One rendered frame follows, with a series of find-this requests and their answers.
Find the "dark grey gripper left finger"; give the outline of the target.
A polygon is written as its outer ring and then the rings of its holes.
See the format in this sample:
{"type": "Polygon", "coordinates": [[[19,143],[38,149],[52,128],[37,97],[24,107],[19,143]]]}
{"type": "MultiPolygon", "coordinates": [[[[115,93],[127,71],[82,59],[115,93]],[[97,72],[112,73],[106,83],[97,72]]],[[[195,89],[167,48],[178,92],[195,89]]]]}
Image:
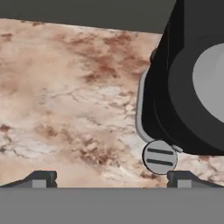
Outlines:
{"type": "Polygon", "coordinates": [[[27,177],[1,185],[1,188],[18,187],[18,188],[56,188],[57,183],[56,171],[33,171],[27,177]]]}

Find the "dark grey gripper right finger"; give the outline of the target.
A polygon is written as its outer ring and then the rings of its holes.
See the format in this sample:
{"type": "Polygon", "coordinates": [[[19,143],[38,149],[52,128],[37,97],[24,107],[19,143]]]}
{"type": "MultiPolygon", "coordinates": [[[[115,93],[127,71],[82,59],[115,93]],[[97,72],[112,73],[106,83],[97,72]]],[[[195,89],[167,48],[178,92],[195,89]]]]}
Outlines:
{"type": "Polygon", "coordinates": [[[203,187],[220,187],[215,183],[202,180],[190,171],[169,171],[167,173],[168,188],[203,188],[203,187]]]}

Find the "black and grey coffee machine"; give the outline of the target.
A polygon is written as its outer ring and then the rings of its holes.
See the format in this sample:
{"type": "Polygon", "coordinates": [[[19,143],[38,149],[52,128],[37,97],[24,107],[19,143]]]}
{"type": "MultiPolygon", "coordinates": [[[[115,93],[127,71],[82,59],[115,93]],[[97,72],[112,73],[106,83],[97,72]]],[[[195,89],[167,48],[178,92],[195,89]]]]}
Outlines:
{"type": "Polygon", "coordinates": [[[176,0],[138,84],[136,131],[156,174],[177,153],[224,155],[224,0],[176,0]]]}

